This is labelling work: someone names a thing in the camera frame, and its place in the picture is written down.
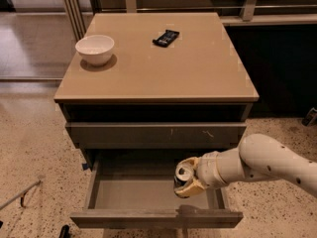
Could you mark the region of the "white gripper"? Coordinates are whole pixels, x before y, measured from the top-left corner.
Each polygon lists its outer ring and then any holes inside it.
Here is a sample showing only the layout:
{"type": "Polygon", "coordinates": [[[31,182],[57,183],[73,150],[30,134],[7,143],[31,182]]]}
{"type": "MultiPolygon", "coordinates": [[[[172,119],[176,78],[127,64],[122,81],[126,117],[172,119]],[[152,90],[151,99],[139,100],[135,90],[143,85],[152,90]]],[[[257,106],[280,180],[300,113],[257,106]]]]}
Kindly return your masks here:
{"type": "Polygon", "coordinates": [[[217,151],[204,154],[202,157],[191,157],[179,162],[176,166],[178,173],[194,173],[197,179],[174,181],[174,193],[180,198],[188,198],[206,190],[206,188],[221,188],[226,182],[220,175],[217,151]]]}

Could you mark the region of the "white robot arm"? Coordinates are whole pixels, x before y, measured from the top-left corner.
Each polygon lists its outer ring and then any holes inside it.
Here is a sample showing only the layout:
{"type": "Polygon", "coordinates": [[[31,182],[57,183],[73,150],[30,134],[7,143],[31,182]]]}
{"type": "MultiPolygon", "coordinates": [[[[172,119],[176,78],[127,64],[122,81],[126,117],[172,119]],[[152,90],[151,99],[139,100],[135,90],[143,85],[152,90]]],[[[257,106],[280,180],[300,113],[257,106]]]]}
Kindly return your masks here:
{"type": "Polygon", "coordinates": [[[317,164],[263,134],[245,137],[238,148],[190,157],[177,164],[174,193],[180,198],[236,181],[284,179],[317,196],[317,164]]]}

